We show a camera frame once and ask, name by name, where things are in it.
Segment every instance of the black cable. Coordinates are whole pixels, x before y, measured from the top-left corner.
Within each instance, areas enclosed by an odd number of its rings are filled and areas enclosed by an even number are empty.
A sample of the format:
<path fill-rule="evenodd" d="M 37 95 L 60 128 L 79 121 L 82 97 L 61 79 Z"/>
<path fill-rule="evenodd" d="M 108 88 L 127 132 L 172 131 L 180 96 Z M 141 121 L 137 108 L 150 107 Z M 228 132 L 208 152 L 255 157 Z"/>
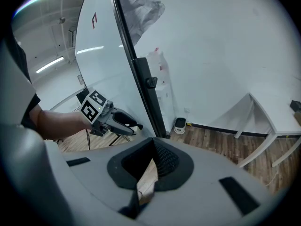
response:
<path fill-rule="evenodd" d="M 85 129 L 85 130 L 86 130 L 86 133 L 87 133 L 88 147 L 89 147 L 89 150 L 90 150 L 90 149 L 91 149 L 91 144 L 90 144 L 90 135 L 89 135 L 89 133 L 88 133 L 87 129 Z"/>

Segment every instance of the white table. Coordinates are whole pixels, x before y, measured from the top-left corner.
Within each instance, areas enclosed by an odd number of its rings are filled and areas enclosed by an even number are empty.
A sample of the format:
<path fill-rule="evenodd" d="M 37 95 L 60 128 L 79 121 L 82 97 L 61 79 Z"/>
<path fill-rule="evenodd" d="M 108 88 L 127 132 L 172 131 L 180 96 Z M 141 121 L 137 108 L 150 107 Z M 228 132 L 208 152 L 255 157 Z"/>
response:
<path fill-rule="evenodd" d="M 278 136 L 288 136 L 288 135 L 301 135 L 301 126 L 298 124 L 297 120 L 294 118 L 294 111 L 290 108 L 290 101 L 282 97 L 274 96 L 271 94 L 252 92 L 249 93 L 251 103 L 247 110 L 247 113 L 242 118 L 239 126 L 239 131 L 235 135 L 235 138 L 239 138 L 240 134 L 243 132 L 249 117 L 254 109 L 254 104 L 256 104 L 266 115 L 271 125 L 271 131 L 264 140 L 264 142 L 247 158 L 241 161 L 238 166 L 243 167 L 249 162 L 254 160 L 259 156 L 265 149 L 267 149 L 272 142 Z M 301 143 L 301 137 L 293 145 L 288 152 L 281 156 L 278 160 L 272 163 L 272 167 L 277 166 L 285 158 L 287 158 Z"/>

